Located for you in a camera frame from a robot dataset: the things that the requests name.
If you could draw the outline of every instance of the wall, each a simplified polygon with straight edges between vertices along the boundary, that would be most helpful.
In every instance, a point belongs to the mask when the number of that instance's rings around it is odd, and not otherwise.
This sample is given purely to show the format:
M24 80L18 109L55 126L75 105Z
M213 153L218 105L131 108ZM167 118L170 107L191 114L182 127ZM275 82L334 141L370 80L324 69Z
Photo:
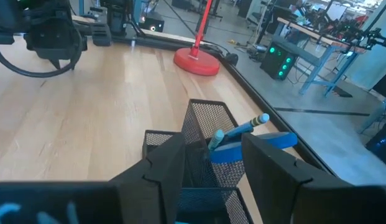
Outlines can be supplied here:
M369 17L369 20L364 24L363 29L366 29L369 26L385 3L386 0L383 0L380 7L375 10L375 12ZM372 29L376 27L381 28L381 34L386 37L386 10ZM370 90L385 74L386 48L379 45L376 45L371 51L358 56L346 71L346 76L351 82L366 90Z

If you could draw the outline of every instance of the concrete floor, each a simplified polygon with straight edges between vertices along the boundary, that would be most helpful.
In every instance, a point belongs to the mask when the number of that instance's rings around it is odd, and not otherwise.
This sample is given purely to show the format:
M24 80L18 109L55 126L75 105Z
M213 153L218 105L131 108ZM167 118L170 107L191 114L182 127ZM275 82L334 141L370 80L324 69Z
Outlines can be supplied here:
M199 15L172 7L171 1L160 0L156 8L165 21L164 32L194 37ZM87 10L91 2L85 0L85 3L85 10ZM72 4L75 9L78 7L76 0ZM368 92L347 82L340 82L338 86L350 93L352 98L342 98L336 95L329 95L325 98L323 86L311 85L305 95L300 95L298 91L301 83L292 84L288 80L278 82L271 79L260 69L260 63L253 62L246 53L236 50L233 45L227 43L232 39L245 44L252 37L252 31L247 28L245 19L238 17L237 13L237 7L232 7L228 0L221 0L218 15L223 16L223 19L211 18L209 20L208 31L204 39L238 54L237 69L245 79L279 111L281 116L340 178L356 185L386 184L386 165L364 147L371 135L378 130L377 125L367 130L365 135L356 132L357 127L366 119L362 113L370 113L380 101ZM307 49L316 55L321 55L324 50L313 44L308 44ZM309 67L303 60L299 60L299 64L302 67ZM336 60L330 60L320 75L328 79L332 78L334 74L330 72L330 69L336 64ZM300 72L292 69L288 77L295 82L296 77L300 76ZM305 79L306 77L302 76L300 81L304 82ZM317 112L285 111L290 109L316 110Z

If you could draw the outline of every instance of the wooden tabletop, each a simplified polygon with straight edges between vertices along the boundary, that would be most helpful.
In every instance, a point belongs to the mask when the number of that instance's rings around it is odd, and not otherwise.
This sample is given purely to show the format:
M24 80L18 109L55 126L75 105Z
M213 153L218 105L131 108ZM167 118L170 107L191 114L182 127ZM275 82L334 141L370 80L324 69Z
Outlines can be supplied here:
M320 39L321 38L321 41L328 44L328 45L332 45L332 46L337 46L337 47L340 47L342 49L347 49L349 47L349 44L345 43L345 42L342 42L341 40L333 40L333 39L330 39L330 35L327 35L327 36L320 36L318 33L316 32L313 32L313 29L309 28L309 27L304 27L304 26L301 26L301 25L298 25L296 23L290 23L290 21L286 20L286 19L283 19L281 17L278 17L277 20L279 22L282 22L284 24L287 24L289 25L290 27L292 28L295 28L301 32L304 32L305 34L309 35L310 37L314 38L314 39ZM366 49L362 48L362 47L352 47L350 49L350 51L354 50L356 53L359 53L359 54L363 54L365 53Z
M54 69L21 38L0 49L20 68ZM200 77L178 68L173 54L88 42L74 71L44 79L0 64L0 181L109 180L142 158L146 129L181 130L190 98L225 102L239 124L262 113L223 66ZM254 134L275 131L268 122ZM239 187L261 223L246 177Z

